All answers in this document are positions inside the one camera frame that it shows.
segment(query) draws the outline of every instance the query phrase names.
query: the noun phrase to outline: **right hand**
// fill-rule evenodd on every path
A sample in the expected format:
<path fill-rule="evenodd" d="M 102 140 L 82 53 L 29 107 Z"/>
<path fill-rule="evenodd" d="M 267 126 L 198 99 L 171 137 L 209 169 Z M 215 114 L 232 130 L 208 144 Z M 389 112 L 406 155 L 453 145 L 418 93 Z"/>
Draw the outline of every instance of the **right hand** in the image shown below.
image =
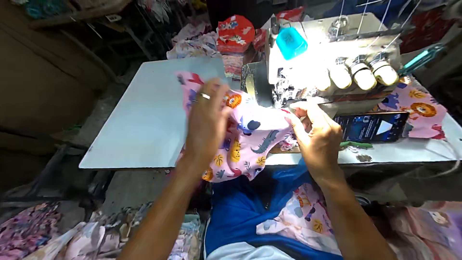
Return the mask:
<path fill-rule="evenodd" d="M 297 136 L 300 151 L 313 179 L 320 186 L 326 182 L 344 182 L 344 173 L 337 162 L 342 128 L 317 104 L 300 101 L 290 107 L 295 114 L 287 114 L 286 118 Z"/>

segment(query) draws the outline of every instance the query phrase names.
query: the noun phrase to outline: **teal object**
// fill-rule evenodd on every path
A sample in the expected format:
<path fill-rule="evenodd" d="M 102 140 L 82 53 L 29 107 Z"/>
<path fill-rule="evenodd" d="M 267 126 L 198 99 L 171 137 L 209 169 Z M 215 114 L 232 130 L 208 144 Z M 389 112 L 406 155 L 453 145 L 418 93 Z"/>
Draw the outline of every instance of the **teal object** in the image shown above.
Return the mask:
<path fill-rule="evenodd" d="M 304 53 L 308 48 L 305 39 L 293 28 L 284 28 L 279 31 L 276 44 L 285 60 L 290 60 Z"/>

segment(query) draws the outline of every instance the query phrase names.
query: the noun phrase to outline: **smartphone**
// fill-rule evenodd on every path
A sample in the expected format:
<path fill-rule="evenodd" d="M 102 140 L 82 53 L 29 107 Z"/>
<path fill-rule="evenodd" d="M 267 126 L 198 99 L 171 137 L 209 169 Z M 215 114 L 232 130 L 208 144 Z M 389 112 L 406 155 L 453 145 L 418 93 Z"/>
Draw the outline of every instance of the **smartphone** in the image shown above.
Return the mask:
<path fill-rule="evenodd" d="M 377 112 L 334 117 L 343 130 L 343 141 L 395 142 L 401 137 L 408 112 Z"/>

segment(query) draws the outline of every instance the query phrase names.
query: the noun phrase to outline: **ring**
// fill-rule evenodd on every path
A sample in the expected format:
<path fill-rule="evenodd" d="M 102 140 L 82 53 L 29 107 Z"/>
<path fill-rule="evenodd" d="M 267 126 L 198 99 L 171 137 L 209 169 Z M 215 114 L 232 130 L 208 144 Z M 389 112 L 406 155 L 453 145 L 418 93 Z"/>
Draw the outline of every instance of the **ring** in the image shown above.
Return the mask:
<path fill-rule="evenodd" d="M 204 97 L 205 99 L 210 99 L 210 96 L 205 94 L 205 93 L 199 93 L 202 97 Z"/>

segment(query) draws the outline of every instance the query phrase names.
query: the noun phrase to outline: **garment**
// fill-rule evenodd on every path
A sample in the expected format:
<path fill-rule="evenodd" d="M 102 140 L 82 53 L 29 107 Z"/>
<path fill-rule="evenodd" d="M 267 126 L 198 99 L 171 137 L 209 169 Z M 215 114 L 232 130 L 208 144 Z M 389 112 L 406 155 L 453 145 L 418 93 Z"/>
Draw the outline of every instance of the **garment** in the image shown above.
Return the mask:
<path fill-rule="evenodd" d="M 446 108 L 439 104 L 414 77 L 400 79 L 396 89 L 378 107 L 410 113 L 403 137 L 443 139 L 441 127 Z"/>
<path fill-rule="evenodd" d="M 23 210 L 0 225 L 0 260 L 22 259 L 58 236 L 58 203 Z"/>
<path fill-rule="evenodd" d="M 320 190 L 304 183 L 292 192 L 279 215 L 257 225 L 257 234 L 278 234 L 324 252 L 341 255 Z"/>
<path fill-rule="evenodd" d="M 293 260 L 292 257 L 273 246 L 255 248 L 245 242 L 222 246 L 207 256 L 207 260 Z"/>
<path fill-rule="evenodd" d="M 252 188 L 251 183 L 254 182 L 249 182 L 243 176 L 213 184 L 211 218 L 205 235 L 206 255 L 211 255 L 224 245 L 246 242 L 250 245 L 276 246 L 295 259 L 299 258 L 290 252 L 310 260 L 342 259 L 339 255 L 313 249 L 289 237 L 257 234 L 258 224 L 277 217 L 292 197 L 292 192 L 302 184 L 311 182 L 303 160 L 294 168 L 275 172 L 272 178 L 276 180 L 276 185 L 267 186 L 271 191 L 269 207 L 265 207 Z"/>
<path fill-rule="evenodd" d="M 183 88 L 183 107 L 188 113 L 203 80 L 190 72 L 176 75 Z M 221 182 L 245 175 L 252 180 L 265 167 L 270 149 L 291 133 L 285 119 L 288 112 L 259 106 L 249 94 L 233 90 L 225 95 L 223 105 L 233 110 L 223 144 L 203 179 Z"/>
<path fill-rule="evenodd" d="M 404 241 L 395 252 L 413 259 L 462 259 L 462 203 L 426 202 L 421 207 L 386 207 L 392 229 Z"/>

